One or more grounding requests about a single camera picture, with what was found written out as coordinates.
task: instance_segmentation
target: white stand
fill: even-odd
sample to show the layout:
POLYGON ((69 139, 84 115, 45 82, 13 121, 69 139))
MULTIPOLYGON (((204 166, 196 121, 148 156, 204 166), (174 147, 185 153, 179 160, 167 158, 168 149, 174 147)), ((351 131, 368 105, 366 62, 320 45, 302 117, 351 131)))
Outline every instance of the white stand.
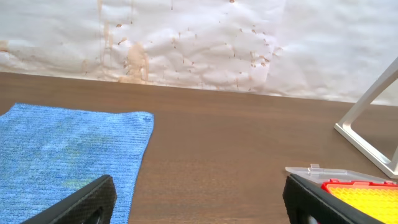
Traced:
POLYGON ((359 151, 370 159, 390 178, 398 178, 398 148, 390 161, 385 155, 370 145, 365 139, 351 129, 351 123, 365 110, 367 105, 380 95, 398 78, 398 58, 383 72, 375 83, 366 91, 346 115, 335 124, 335 129, 350 141, 359 151))

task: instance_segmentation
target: wooden table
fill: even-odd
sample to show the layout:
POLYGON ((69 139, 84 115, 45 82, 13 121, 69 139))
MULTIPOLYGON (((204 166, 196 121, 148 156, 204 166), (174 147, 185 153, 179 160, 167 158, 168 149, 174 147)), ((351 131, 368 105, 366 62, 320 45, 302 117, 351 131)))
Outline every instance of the wooden table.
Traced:
MULTIPOLYGON (((155 114, 130 223, 288 223, 285 166, 386 178, 333 129, 351 103, 0 73, 0 114, 15 102, 155 114)), ((397 112, 372 106, 354 129, 391 157, 397 112)))

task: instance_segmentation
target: blue cloth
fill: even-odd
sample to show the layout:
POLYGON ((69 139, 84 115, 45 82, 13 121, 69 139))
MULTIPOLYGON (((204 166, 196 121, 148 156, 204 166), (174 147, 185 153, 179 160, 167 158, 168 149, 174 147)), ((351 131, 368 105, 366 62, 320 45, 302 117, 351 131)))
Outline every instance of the blue cloth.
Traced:
POLYGON ((146 112, 15 104, 0 116, 0 223, 23 222, 103 174, 118 195, 111 223, 127 223, 153 128, 146 112))

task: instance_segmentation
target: ribbed towel texture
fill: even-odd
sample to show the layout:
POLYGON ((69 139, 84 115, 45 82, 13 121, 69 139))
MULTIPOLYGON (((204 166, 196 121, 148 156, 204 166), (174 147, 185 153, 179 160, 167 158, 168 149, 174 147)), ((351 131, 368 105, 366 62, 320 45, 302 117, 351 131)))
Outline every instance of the ribbed towel texture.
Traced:
POLYGON ((23 222, 103 174, 118 195, 111 223, 127 223, 153 128, 146 112, 15 104, 0 116, 0 223, 23 222))

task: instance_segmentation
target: clear plastic lid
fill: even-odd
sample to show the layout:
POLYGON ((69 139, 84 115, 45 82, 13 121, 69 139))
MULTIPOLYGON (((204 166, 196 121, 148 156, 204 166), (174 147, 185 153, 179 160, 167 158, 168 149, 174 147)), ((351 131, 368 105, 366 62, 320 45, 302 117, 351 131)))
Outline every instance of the clear plastic lid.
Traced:
POLYGON ((390 181, 351 170, 323 169, 320 168, 318 164, 311 164, 311 167, 309 168, 286 167, 286 171, 292 174, 297 174, 303 178, 306 178, 307 180, 311 180, 312 182, 318 184, 322 184, 326 181, 329 181, 330 179, 338 179, 341 182, 363 180, 375 183, 384 183, 385 181, 390 181))

